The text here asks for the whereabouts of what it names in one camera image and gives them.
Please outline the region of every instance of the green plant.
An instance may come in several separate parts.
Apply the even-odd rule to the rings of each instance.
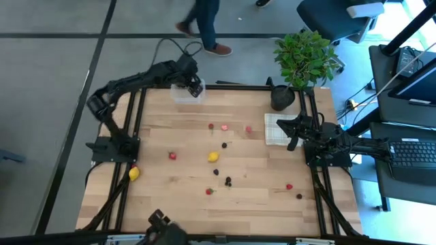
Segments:
[[[288,86],[303,89],[309,81],[316,84],[318,78],[332,80],[334,69],[339,67],[332,60],[337,55],[328,47],[330,40],[323,39],[317,31],[286,35],[276,44],[279,49],[274,51],[275,62],[280,64],[281,75],[289,82]]]

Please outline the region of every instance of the black keyboard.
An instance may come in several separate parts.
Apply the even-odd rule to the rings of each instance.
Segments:
[[[396,180],[436,185],[436,142],[390,142],[390,169]]]

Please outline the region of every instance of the white cloth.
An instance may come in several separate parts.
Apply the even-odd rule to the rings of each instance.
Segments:
[[[291,138],[277,125],[277,120],[292,120],[297,115],[283,115],[265,113],[265,141],[267,146],[287,146]],[[302,146],[302,139],[298,139],[297,146]]]

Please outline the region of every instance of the black plant pot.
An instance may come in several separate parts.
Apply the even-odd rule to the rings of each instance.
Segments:
[[[271,86],[271,108],[282,111],[290,106],[295,100],[295,93],[285,85],[274,86],[273,79],[268,78],[266,85]]]

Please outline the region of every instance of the potted plant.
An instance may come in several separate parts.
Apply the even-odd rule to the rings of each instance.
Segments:
[[[281,66],[281,76],[285,77],[288,85],[274,86],[273,81],[268,78],[267,84],[272,86],[271,107],[281,111],[291,105],[295,100],[295,94],[290,88],[304,89],[309,82],[313,85],[318,79],[333,79],[333,71],[339,65],[332,60],[337,57],[334,50],[328,47],[330,40],[323,39],[315,31],[303,31],[286,35],[284,39],[276,41],[279,46],[274,51],[277,54],[275,62]]]

